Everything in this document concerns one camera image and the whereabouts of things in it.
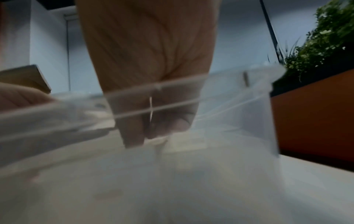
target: green plant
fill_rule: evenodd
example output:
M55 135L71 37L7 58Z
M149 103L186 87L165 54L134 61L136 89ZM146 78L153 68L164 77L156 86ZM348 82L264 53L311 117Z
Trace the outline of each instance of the green plant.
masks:
M299 80L310 75L317 67L334 56L354 50L354 0L332 0L317 9L317 27L307 34L303 46L297 43L281 59L288 69L282 79L274 85L282 85L287 80Z

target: orange planter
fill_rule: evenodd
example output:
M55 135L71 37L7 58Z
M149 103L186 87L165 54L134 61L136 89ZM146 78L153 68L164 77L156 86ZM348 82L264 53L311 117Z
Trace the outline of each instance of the orange planter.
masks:
M271 101L281 150L354 162L354 70Z

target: planter box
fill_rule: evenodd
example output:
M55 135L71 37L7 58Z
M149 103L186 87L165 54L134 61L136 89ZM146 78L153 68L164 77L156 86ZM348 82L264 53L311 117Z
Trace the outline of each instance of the planter box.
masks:
M354 162L354 70L272 97L281 151Z

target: table surface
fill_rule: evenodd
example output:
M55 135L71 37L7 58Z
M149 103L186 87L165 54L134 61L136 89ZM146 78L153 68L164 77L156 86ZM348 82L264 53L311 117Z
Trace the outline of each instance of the table surface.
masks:
M280 156L294 223L354 223L354 173Z

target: hand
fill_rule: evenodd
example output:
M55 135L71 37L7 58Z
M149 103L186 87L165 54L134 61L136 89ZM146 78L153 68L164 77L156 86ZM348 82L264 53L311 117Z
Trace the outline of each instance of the hand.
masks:
M102 90L208 73L220 0L77 0L82 30ZM201 85L110 102L114 113L199 95ZM117 121L126 146L189 128L197 105Z
M37 89L0 83L0 113L53 101L52 97Z

